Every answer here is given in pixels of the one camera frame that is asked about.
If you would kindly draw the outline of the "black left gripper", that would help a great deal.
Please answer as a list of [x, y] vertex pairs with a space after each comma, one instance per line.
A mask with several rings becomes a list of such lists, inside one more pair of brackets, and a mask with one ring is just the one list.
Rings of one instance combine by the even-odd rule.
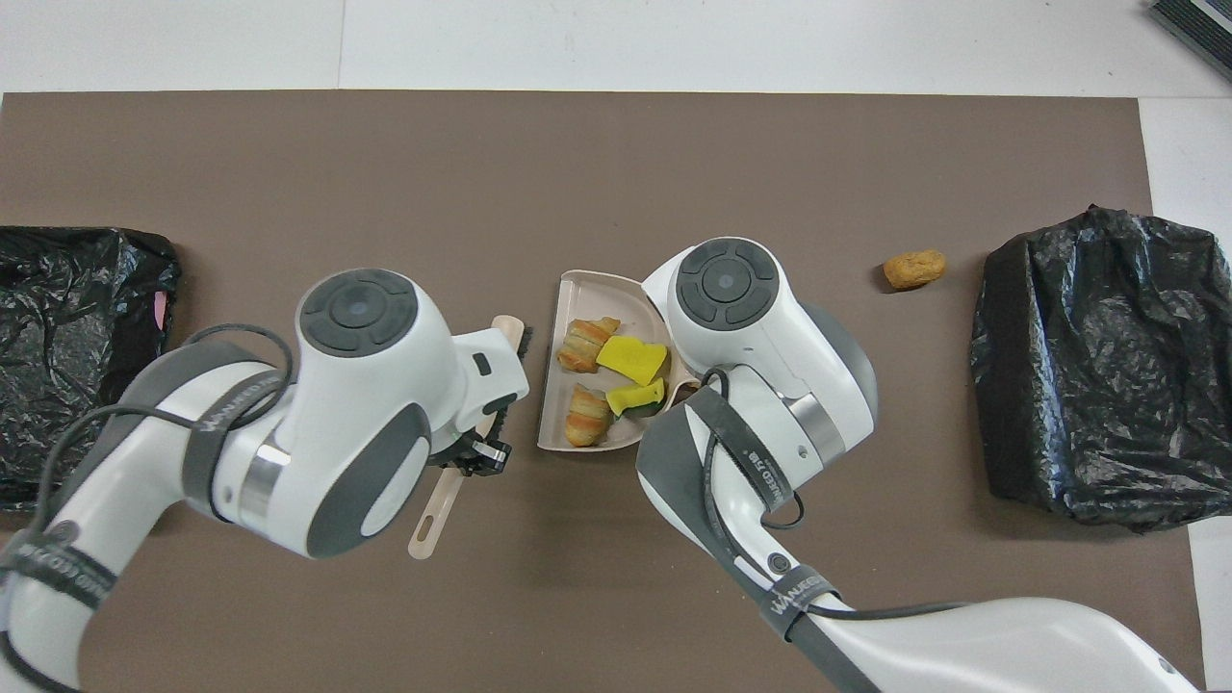
[[431, 464], [437, 469], [456, 469], [462, 476], [494, 476], [504, 474], [511, 445], [496, 437], [479, 437], [466, 432], [441, 451], [432, 453]]

